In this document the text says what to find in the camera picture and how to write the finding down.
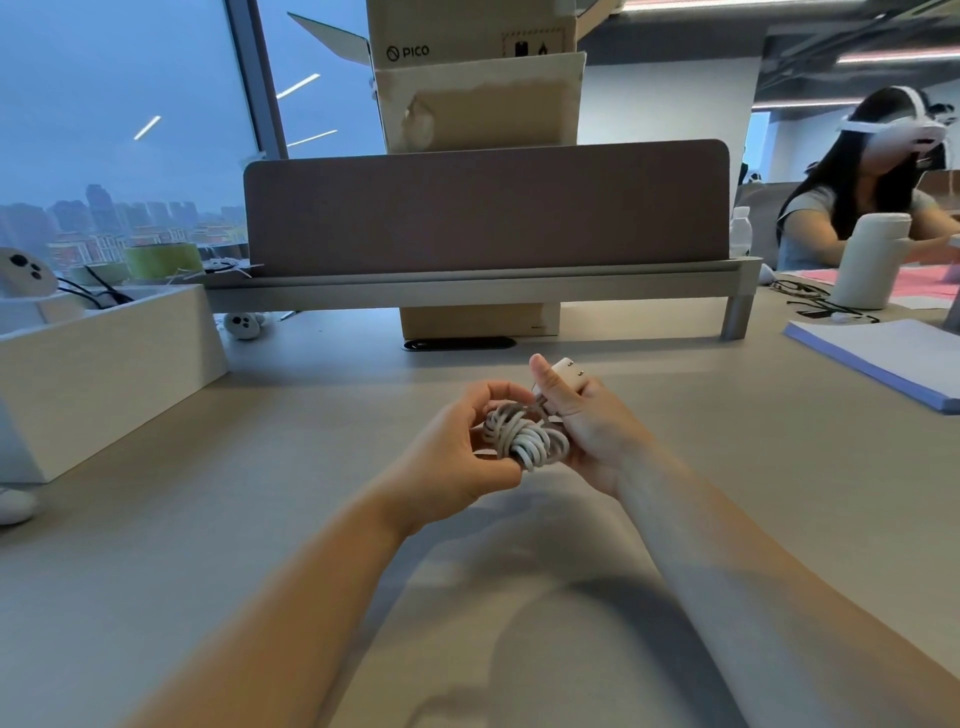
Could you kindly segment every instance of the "coiled cable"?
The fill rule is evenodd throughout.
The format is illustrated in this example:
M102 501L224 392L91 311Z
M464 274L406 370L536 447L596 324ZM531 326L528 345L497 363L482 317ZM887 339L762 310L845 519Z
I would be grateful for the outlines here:
M498 458L513 457L528 473L560 462L570 453L570 441L550 422L540 403L504 402L487 415L483 437Z

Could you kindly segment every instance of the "white controller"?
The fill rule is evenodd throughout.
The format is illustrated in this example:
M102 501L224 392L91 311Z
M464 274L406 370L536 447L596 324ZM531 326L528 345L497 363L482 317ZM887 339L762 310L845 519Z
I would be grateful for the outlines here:
M0 525L23 523L35 513L36 497L33 494L0 487Z
M589 374L587 374L587 371L582 366L577 364L577 362L575 362L573 359L567 357L564 357L554 364L552 369L554 372L559 374L560 379L566 382L578 395L584 391L584 387L587 386L587 382L590 379ZM543 406L543 409L545 409L548 414L557 414L556 407L546 400L546 397L543 396L539 386L534 384L532 391L537 397L537 402Z
M234 339L251 341L260 335L265 322L262 313L229 313L224 317L224 329Z
M39 299L52 296L60 284L50 266L16 248L0 248L0 296Z

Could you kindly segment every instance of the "cardboard box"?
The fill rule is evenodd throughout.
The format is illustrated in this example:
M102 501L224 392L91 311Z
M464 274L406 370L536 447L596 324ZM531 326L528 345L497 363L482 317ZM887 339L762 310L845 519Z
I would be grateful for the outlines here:
M577 42L619 6L596 0L367 0L370 40L290 13L367 64L388 154L577 143L587 56ZM558 304L401 309L403 335L557 335Z
M403 338L469 336L557 336L559 303L500 303L401 308Z

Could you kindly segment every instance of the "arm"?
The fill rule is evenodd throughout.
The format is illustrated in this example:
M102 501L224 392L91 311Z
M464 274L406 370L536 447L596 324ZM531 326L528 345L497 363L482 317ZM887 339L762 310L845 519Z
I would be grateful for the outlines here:
M471 387L394 465L307 544L236 621L174 676L129 728L312 726L404 538L513 488L513 460L480 459L478 425L492 400L532 402L515 384Z
M960 682L834 591L659 445L596 380L574 394L531 367L578 448L570 466L617 497L751 726L960 725Z
M960 261L960 250L951 248L948 244L953 235L960 234L960 222L938 206L930 205L914 210L913 233L922 240L914 242L914 254L907 262L934 265Z
M830 218L820 210L799 209L783 221L783 234L802 245L826 266L840 265L847 241L837 237Z
M918 236L927 239L911 240L905 263L950 263L960 259L947 243L952 234L960 233L960 223L938 207L925 207L914 214L914 228ZM837 237L827 215L819 210L799 209L791 212L783 223L783 233L813 251L824 265L840 265L847 241Z

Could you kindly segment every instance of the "water bottle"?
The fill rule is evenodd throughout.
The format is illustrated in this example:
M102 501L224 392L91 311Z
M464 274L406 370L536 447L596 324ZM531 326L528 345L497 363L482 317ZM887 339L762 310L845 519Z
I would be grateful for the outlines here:
M730 257L742 257L754 244L754 229L750 225L750 208L734 207L730 221Z

